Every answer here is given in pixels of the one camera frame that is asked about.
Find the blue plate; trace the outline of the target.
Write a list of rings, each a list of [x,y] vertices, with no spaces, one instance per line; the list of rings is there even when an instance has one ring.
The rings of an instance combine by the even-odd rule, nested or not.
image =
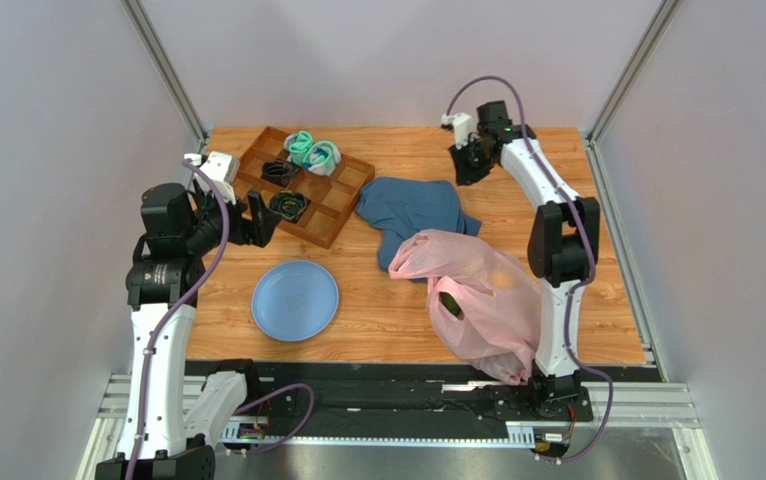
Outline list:
[[[256,326],[282,342],[308,340],[330,325],[340,303],[333,275],[318,263],[293,260],[265,273],[250,301]]]

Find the pink plastic bag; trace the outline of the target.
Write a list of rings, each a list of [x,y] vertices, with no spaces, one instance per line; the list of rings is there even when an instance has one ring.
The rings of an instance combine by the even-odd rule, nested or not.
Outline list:
[[[392,279],[424,279],[426,311],[441,342],[458,359],[508,385],[525,385],[541,330],[541,293],[521,261],[484,240],[427,229],[405,240],[388,267]],[[458,320],[439,303],[450,293]]]

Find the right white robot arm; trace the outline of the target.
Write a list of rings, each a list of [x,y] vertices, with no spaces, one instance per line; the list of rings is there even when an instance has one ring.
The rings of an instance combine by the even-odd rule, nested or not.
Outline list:
[[[581,367],[577,356],[581,302],[598,259],[601,208],[582,197],[558,174],[528,126],[517,126],[502,101],[480,106],[475,116],[447,112],[456,182],[472,185],[495,166],[521,187],[535,211],[527,248],[528,265],[540,281],[541,327],[529,406],[549,417],[578,401]]]

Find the green fake avocado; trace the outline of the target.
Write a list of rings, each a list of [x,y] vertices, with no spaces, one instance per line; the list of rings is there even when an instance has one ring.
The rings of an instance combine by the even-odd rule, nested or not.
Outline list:
[[[458,320],[464,318],[463,310],[458,304],[457,300],[448,292],[440,292],[438,295],[439,303],[445,308],[445,310]]]

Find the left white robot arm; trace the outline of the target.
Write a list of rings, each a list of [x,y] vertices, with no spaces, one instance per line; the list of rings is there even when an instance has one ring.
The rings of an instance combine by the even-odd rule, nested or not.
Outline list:
[[[126,422],[98,479],[212,479],[216,449],[231,414],[259,386],[250,360],[230,360],[206,377],[183,407],[185,355],[198,290],[215,270],[204,256],[226,245],[266,246],[281,221],[251,190],[246,200],[177,183],[143,193],[145,232],[125,285],[134,351]]]

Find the blue cloth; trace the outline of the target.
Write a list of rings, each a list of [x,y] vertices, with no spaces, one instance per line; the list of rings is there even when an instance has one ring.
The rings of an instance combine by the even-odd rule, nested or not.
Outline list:
[[[380,270],[388,269],[403,241],[435,229],[476,236],[482,222],[468,215],[447,180],[418,181],[379,177],[360,191],[355,213],[380,232]]]

